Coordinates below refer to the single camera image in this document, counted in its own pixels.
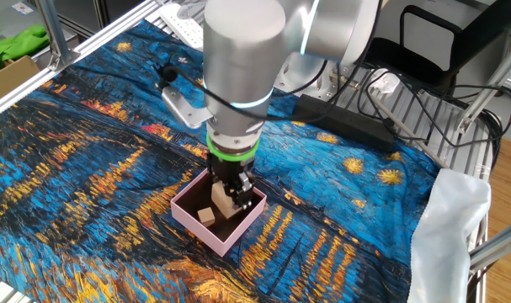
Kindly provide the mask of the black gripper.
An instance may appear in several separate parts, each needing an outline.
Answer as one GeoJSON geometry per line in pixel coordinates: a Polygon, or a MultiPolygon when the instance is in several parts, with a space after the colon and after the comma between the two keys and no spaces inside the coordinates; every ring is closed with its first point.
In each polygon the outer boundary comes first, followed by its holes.
{"type": "Polygon", "coordinates": [[[232,200],[242,210],[252,205],[253,184],[249,172],[255,157],[242,161],[227,161],[210,153],[207,159],[210,184],[222,181],[231,185],[232,200]]]}

